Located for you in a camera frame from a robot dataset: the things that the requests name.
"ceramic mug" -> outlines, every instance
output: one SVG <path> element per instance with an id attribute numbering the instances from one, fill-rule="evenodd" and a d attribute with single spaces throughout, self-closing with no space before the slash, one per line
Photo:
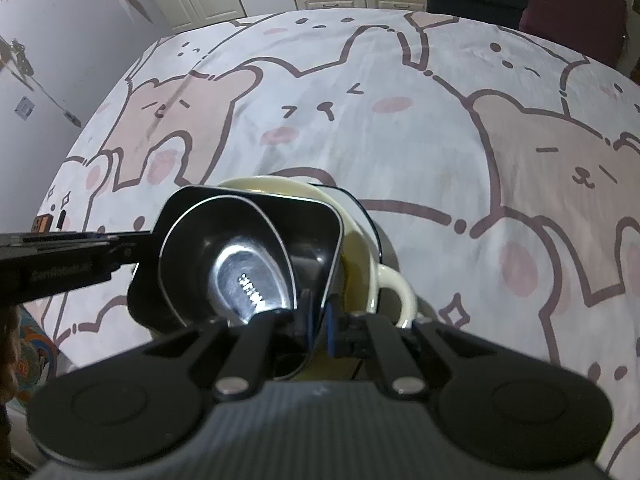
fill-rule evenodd
<path id="1" fill-rule="evenodd" d="M 341 261 L 344 268 L 344 309 L 347 312 L 365 310 L 375 314 L 378 310 L 380 289 L 389 288 L 400 300 L 400 316 L 396 326 L 411 326 L 418 312 L 414 290 L 402 275 L 391 267 L 380 264 L 371 254 L 371 243 L 362 228 L 334 198 L 316 186 L 283 176 L 250 176 L 221 182 L 220 187 L 313 198 L 332 205 L 342 217 L 344 241 Z"/>

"bedsheet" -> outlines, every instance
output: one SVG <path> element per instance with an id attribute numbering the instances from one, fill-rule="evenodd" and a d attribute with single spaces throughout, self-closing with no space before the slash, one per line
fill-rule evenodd
<path id="1" fill-rule="evenodd" d="M 568 48 L 426 12 L 331 9 L 153 44 L 40 213 L 140 230 L 185 184 L 280 174 L 350 190 L 425 314 L 597 383 L 598 457 L 640 471 L 640 89 Z M 78 366 L 149 340 L 132 269 L 28 304 Z"/>

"light switch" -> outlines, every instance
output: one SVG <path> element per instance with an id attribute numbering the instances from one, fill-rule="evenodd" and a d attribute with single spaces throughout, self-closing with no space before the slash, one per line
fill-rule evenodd
<path id="1" fill-rule="evenodd" d="M 23 97 L 22 99 L 20 99 L 17 107 L 15 107 L 15 113 L 20 115 L 20 117 L 22 117 L 26 121 L 27 118 L 31 115 L 31 112 L 33 112 L 34 106 L 35 105 L 31 101 L 29 101 L 26 97 Z"/>

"black cable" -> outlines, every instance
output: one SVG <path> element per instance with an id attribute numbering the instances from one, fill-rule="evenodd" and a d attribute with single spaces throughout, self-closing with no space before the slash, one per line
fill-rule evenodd
<path id="1" fill-rule="evenodd" d="M 354 381 L 355 378 L 358 376 L 358 374 L 360 373 L 360 369 L 362 368 L 362 363 L 364 361 L 362 359 L 360 359 L 360 361 L 358 361 L 358 364 L 356 365 L 355 369 L 353 370 L 353 374 L 351 375 L 351 381 Z"/>

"mug handle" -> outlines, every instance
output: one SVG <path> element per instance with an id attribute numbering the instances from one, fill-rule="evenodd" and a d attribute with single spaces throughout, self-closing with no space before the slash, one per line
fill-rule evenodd
<path id="1" fill-rule="evenodd" d="M 390 288 L 400 298 L 400 317 L 397 327 L 407 328 L 418 314 L 418 301 L 411 285 L 397 270 L 378 264 L 378 288 Z"/>

